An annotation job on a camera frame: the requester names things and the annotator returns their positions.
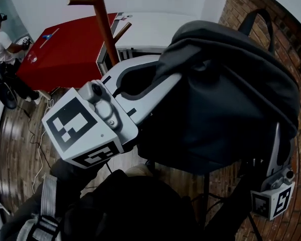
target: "backpack handle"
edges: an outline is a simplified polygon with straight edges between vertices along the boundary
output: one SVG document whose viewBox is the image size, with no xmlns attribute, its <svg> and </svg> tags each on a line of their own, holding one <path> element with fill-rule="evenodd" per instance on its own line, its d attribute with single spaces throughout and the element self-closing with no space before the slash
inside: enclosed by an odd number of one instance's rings
<svg viewBox="0 0 301 241">
<path fill-rule="evenodd" d="M 272 53 L 274 55 L 275 52 L 274 52 L 274 35 L 273 35 L 272 21 L 271 21 L 270 14 L 268 13 L 268 11 L 266 9 L 257 9 L 257 10 L 254 10 L 254 11 L 248 13 L 248 15 L 245 17 L 244 21 L 241 23 L 238 31 L 242 32 L 243 34 L 248 36 L 252 30 L 253 23 L 258 14 L 260 14 L 262 16 L 262 18 L 265 20 L 267 30 L 270 35 L 270 45 L 269 45 L 268 50 L 270 53 Z"/>
</svg>

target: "red table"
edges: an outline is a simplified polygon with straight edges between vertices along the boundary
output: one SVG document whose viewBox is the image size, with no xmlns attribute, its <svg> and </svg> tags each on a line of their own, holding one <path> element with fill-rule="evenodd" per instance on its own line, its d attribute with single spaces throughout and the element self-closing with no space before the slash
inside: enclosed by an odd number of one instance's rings
<svg viewBox="0 0 301 241">
<path fill-rule="evenodd" d="M 116 15 L 108 14 L 110 25 Z M 46 40 L 42 36 L 58 28 L 40 48 Z M 56 87 L 82 87 L 87 81 L 101 78 L 96 59 L 102 45 L 96 16 L 47 28 L 29 51 L 37 56 L 36 62 L 31 63 L 26 57 L 17 76 L 32 90 L 49 92 Z"/>
</svg>

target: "white t-shirt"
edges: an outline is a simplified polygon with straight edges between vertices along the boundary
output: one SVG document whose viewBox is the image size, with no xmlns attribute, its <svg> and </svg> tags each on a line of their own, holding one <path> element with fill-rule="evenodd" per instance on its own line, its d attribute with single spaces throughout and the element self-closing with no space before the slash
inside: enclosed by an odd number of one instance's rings
<svg viewBox="0 0 301 241">
<path fill-rule="evenodd" d="M 14 64 L 15 57 L 7 51 L 7 48 L 12 44 L 11 39 L 6 32 L 0 31 L 0 62 Z"/>
</svg>

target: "sticker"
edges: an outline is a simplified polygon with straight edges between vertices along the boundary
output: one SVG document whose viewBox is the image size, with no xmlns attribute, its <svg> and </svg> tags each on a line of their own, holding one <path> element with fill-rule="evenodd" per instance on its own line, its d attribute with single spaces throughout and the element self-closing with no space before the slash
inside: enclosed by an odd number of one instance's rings
<svg viewBox="0 0 301 241">
<path fill-rule="evenodd" d="M 253 212 L 256 212 L 266 218 L 269 216 L 269 198 L 252 193 Z"/>
<path fill-rule="evenodd" d="M 287 190 L 285 190 L 279 194 L 279 198 L 277 199 L 277 204 L 276 204 L 276 208 L 275 208 L 273 217 L 276 217 L 281 212 L 283 212 L 287 209 L 288 203 L 289 203 L 289 198 L 290 198 L 290 193 L 291 193 L 291 187 L 289 187 Z"/>
<path fill-rule="evenodd" d="M 76 97 L 47 120 L 48 128 L 63 152 L 95 124 L 97 120 Z"/>
<path fill-rule="evenodd" d="M 89 151 L 83 155 L 74 158 L 73 161 L 85 167 L 90 167 L 94 164 L 101 163 L 105 160 L 108 160 L 110 157 L 113 157 L 118 154 L 119 154 L 119 150 L 115 142 L 112 141 L 106 145 L 98 147 L 92 151 Z"/>
</svg>

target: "person's arm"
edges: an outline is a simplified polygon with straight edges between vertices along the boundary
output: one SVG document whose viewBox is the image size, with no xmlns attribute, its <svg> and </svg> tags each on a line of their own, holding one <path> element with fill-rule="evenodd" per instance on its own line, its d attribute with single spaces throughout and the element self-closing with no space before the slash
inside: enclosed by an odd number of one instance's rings
<svg viewBox="0 0 301 241">
<path fill-rule="evenodd" d="M 22 50 L 26 50 L 26 49 L 24 49 L 24 46 L 22 46 L 22 45 L 17 45 L 17 44 L 11 43 L 11 45 L 9 45 L 9 47 L 6 50 L 12 54 L 15 54 L 15 53 L 18 53 L 18 52 L 20 52 Z"/>
<path fill-rule="evenodd" d="M 97 176 L 97 172 L 106 162 L 97 164 L 88 169 L 81 169 L 59 159 L 51 168 L 50 174 L 57 177 L 56 217 L 62 217 L 68 206 L 80 198 L 80 192 Z M 32 214 L 40 214 L 42 186 L 36 193 L 25 201 L 14 216 L 2 227 L 0 240 L 14 240 L 20 229 Z"/>
<path fill-rule="evenodd" d="M 27 49 L 27 47 L 25 46 L 14 44 L 9 38 L 9 36 L 6 34 L 6 32 L 2 32 L 2 31 L 0 32 L 0 43 L 4 49 L 6 49 L 8 52 L 12 54 Z"/>
</svg>

